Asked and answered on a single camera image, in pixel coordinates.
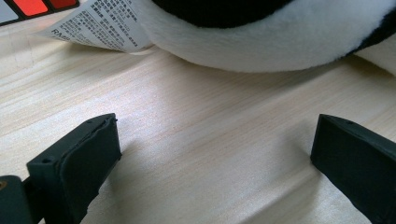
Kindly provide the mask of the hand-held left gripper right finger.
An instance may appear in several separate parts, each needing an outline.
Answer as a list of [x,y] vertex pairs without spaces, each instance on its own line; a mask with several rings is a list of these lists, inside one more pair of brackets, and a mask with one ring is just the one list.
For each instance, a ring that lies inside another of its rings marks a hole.
[[396,224],[396,143],[321,114],[310,160],[373,224]]

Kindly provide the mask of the plush panda toy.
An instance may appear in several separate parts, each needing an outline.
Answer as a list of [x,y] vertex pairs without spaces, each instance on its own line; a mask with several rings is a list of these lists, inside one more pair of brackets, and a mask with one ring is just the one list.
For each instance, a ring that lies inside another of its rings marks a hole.
[[396,0],[88,0],[40,34],[128,53],[156,46],[235,72],[356,54],[396,75]]

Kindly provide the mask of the multicoloured puzzle cube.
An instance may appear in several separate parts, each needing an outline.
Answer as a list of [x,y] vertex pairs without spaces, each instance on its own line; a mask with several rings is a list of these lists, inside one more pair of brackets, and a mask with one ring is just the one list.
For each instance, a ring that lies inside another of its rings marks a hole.
[[0,26],[76,8],[79,0],[0,0]]

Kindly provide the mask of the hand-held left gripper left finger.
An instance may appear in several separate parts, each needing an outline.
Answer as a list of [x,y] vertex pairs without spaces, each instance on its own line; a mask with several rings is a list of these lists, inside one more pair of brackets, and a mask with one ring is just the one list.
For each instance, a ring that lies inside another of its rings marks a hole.
[[116,115],[88,119],[27,163],[47,224],[79,224],[120,160]]

